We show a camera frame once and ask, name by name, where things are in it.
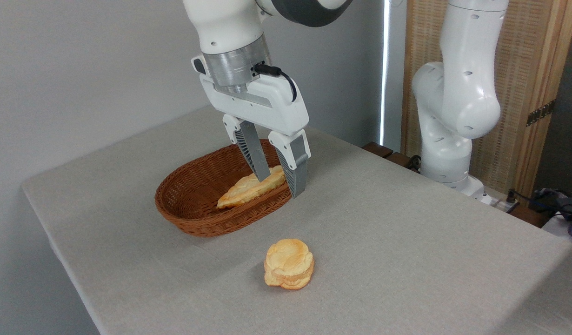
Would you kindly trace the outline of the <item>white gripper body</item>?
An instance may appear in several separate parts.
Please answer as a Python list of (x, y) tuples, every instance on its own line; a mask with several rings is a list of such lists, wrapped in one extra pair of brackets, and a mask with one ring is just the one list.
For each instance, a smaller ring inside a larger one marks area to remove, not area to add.
[(292, 87), (284, 78), (261, 75), (248, 83), (245, 93), (216, 89), (213, 80), (203, 74), (200, 81), (212, 106), (220, 112), (289, 136), (309, 123), (303, 98), (298, 95), (293, 100)]

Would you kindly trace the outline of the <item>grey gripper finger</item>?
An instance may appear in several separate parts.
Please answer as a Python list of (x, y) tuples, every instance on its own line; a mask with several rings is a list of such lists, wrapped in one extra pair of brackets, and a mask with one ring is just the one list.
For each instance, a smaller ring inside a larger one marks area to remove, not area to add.
[(268, 139), (277, 151), (293, 199), (306, 188), (307, 161), (311, 157), (305, 130), (292, 136), (271, 131)]
[(225, 114), (223, 123), (233, 144), (237, 144), (244, 159), (260, 182), (269, 177), (265, 153), (254, 123)]

